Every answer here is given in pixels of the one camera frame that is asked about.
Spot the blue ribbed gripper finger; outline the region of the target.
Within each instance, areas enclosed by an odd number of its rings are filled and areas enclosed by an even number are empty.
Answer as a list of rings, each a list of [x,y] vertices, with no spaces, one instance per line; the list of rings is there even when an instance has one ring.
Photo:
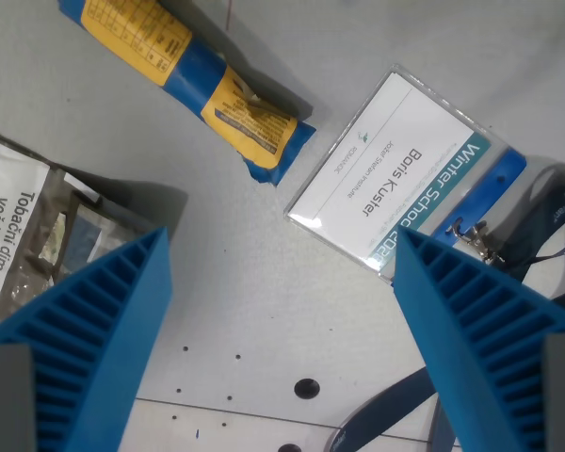
[[[26,345],[39,451],[115,451],[172,298],[165,228],[128,242],[0,323]]]
[[[405,227],[393,288],[462,449],[544,450],[542,344],[565,333],[565,310]]]

